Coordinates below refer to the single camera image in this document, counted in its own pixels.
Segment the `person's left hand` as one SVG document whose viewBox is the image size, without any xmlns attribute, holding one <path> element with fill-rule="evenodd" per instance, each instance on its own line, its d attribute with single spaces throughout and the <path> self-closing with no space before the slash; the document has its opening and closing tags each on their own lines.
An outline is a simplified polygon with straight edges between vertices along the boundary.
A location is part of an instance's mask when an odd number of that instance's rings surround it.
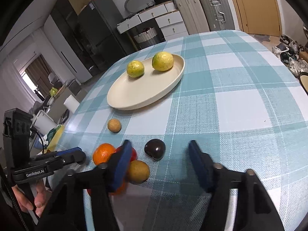
<svg viewBox="0 0 308 231">
<path fill-rule="evenodd" d="M 44 185 L 44 182 L 42 179 L 38 180 L 36 183 L 36 191 L 37 195 L 34 198 L 34 205 L 36 206 L 35 213 L 38 217 L 41 216 L 43 210 L 45 209 L 45 206 L 51 196 L 51 192 L 48 191 Z M 14 192 L 14 195 L 17 199 L 17 202 L 20 206 L 20 209 L 23 212 L 28 212 L 33 210 L 33 204 L 27 199 L 27 197 L 19 190 L 18 186 L 15 185 L 12 187 L 12 190 Z"/>
</svg>

